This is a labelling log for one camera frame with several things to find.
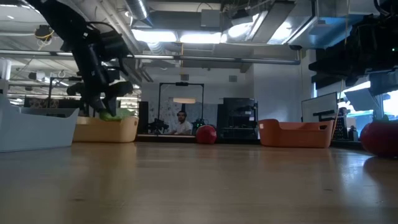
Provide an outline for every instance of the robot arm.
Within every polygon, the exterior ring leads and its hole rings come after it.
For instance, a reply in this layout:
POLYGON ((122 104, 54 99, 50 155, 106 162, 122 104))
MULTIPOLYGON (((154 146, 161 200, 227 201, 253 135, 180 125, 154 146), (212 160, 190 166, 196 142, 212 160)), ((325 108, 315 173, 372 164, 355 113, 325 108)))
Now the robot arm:
POLYGON ((110 85, 118 78, 102 63, 118 58, 120 67, 117 69, 127 74, 122 65, 122 58, 129 51, 121 34, 107 23, 85 21, 79 13, 56 0, 27 2, 43 15, 50 27, 64 41, 61 50, 72 51, 79 68, 78 75, 84 81, 84 87, 79 91, 83 100, 96 111, 107 110, 115 116, 116 97, 132 92, 132 85, 129 82, 110 85), (93 24, 109 26, 112 31, 101 33, 93 24), (100 99, 101 93, 105 94, 103 100, 100 99))

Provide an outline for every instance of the wooden table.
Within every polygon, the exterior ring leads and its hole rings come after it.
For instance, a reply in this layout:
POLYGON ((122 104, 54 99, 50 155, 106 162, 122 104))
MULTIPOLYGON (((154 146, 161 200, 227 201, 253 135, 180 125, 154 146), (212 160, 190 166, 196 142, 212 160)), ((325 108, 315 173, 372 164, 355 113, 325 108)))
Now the wooden table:
POLYGON ((398 223, 398 161, 149 142, 3 153, 0 223, 398 223))

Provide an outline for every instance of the orange plastic basket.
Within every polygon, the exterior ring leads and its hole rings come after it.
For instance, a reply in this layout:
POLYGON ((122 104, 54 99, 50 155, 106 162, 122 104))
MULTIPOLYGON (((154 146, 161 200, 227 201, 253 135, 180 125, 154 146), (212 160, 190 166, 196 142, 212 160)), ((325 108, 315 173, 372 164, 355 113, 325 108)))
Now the orange plastic basket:
POLYGON ((259 122, 259 130, 264 146, 327 148, 330 146, 333 121, 291 123, 264 119, 259 122))

